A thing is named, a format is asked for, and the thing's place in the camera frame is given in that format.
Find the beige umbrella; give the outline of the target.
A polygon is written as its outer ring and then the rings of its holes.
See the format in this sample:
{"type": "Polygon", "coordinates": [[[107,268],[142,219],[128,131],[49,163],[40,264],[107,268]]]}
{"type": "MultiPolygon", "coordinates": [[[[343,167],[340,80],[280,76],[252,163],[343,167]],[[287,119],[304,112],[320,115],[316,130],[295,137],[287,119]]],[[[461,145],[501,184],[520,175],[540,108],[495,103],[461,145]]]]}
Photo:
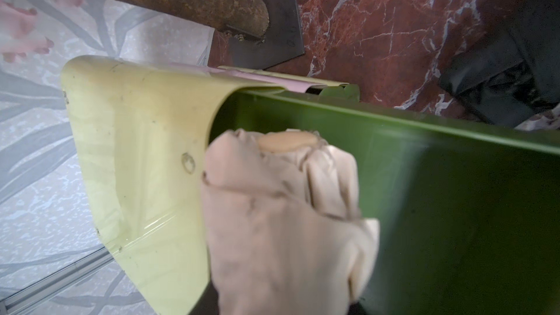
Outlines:
{"type": "Polygon", "coordinates": [[[381,226],[359,207],[357,161],[299,130],[226,131],[201,181],[222,314],[346,314],[363,294],[381,226]]]}

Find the green yellow drawer cabinet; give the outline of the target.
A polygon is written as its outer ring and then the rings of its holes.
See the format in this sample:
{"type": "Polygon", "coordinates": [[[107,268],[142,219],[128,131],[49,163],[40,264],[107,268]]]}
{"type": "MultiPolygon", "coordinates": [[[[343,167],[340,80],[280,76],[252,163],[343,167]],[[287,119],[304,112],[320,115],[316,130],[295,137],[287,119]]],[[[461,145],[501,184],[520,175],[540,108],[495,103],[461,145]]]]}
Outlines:
{"type": "Polygon", "coordinates": [[[364,104],[355,85],[84,55],[61,72],[93,221],[158,314],[212,314],[199,180],[242,128],[353,154],[381,223],[362,314],[558,314],[559,133],[364,104]]]}

